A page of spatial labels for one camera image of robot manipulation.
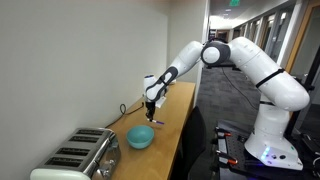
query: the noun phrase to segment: ceiling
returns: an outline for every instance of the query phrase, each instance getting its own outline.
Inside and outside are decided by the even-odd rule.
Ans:
[[[211,0],[211,16],[220,16],[224,19],[235,19],[244,13],[249,7],[257,3],[257,0],[240,0],[240,5],[236,7],[229,6],[231,0]]]

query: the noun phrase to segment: exit sign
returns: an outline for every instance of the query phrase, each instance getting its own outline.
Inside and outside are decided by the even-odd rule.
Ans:
[[[240,0],[231,0],[229,6],[239,6]]]

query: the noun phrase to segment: silver toaster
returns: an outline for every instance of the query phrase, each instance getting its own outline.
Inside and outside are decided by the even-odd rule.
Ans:
[[[30,174],[30,180],[109,180],[120,160],[110,129],[80,128]]]

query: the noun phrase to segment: door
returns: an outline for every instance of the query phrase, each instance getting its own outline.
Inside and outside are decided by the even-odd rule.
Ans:
[[[320,138],[320,1],[311,0],[308,4],[286,71],[302,79],[310,94],[309,105],[295,112],[295,129]]]

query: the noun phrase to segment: teal bowl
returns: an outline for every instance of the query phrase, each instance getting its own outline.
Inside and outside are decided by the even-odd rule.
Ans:
[[[135,126],[127,132],[127,141],[135,149],[148,147],[154,137],[154,131],[149,126]]]

